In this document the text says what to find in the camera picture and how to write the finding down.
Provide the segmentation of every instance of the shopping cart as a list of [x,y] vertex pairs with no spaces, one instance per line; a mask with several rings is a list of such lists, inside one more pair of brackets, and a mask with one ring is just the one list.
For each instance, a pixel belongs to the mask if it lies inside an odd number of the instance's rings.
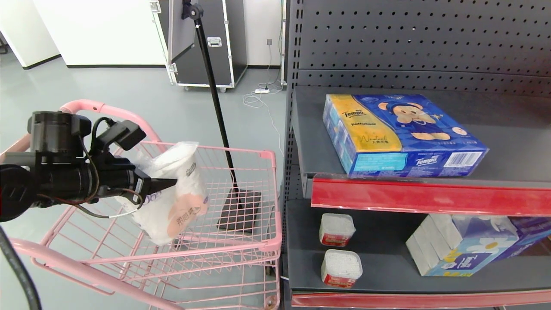
[[[114,151],[130,160],[144,154],[154,157],[171,146],[162,143],[141,117],[119,108],[76,100],[60,110],[90,110],[138,124],[150,141],[128,152]],[[28,149],[29,139],[26,135],[6,152]],[[225,151],[232,153],[236,167],[246,167],[235,168],[239,188],[261,193],[249,231],[217,227],[220,217],[227,214],[222,213],[222,207],[234,186]],[[40,268],[98,293],[130,296],[149,304],[149,309],[277,308],[282,227],[274,153],[199,147],[196,160],[208,188],[210,207],[170,244],[152,243],[131,216],[106,220],[87,216],[73,206],[68,206],[40,243],[15,238],[11,242]],[[102,199],[88,208],[104,215],[124,212],[114,198]]]

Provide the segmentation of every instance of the tissue box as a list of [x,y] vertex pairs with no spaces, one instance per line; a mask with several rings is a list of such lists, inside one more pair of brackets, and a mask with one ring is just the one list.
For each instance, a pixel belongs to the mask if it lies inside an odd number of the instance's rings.
[[422,95],[327,95],[323,122],[349,177],[468,175],[488,151]]
[[551,217],[510,217],[509,219],[517,229],[518,241],[496,259],[517,256],[551,235]]
[[471,276],[517,241],[505,216],[430,214],[406,246],[422,276]]

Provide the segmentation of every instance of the can lid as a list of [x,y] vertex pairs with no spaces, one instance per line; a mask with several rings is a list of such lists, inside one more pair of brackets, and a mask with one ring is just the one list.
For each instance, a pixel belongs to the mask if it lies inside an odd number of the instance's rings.
[[352,251],[327,250],[324,261],[327,273],[332,276],[358,279],[364,272],[360,256]]
[[352,216],[347,214],[324,213],[321,216],[323,232],[351,236],[356,231]]

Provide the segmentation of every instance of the wall baseboard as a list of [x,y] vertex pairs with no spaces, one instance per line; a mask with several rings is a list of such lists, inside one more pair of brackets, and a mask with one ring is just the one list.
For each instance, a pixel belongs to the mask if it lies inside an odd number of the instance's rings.
[[279,69],[281,66],[248,65],[249,69],[267,69],[268,67],[270,69]]
[[165,65],[67,65],[70,69],[85,68],[164,68]]
[[23,70],[29,70],[29,69],[32,69],[32,68],[35,68],[35,67],[38,67],[39,65],[43,65],[44,63],[48,62],[48,61],[52,61],[54,59],[57,59],[57,58],[60,58],[61,57],[61,54],[57,54],[56,56],[52,56],[50,58],[46,58],[42,61],[39,61],[37,63],[33,63],[32,65],[30,66],[26,66],[26,67],[23,67]]

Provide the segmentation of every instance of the cartoon bear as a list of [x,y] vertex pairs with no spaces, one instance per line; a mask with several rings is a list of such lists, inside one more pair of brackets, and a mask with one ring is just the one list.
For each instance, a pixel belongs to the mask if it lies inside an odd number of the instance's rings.
[[449,140],[445,133],[429,114],[423,112],[423,107],[417,103],[399,101],[382,102],[379,109],[396,115],[397,126],[409,130],[419,140]]

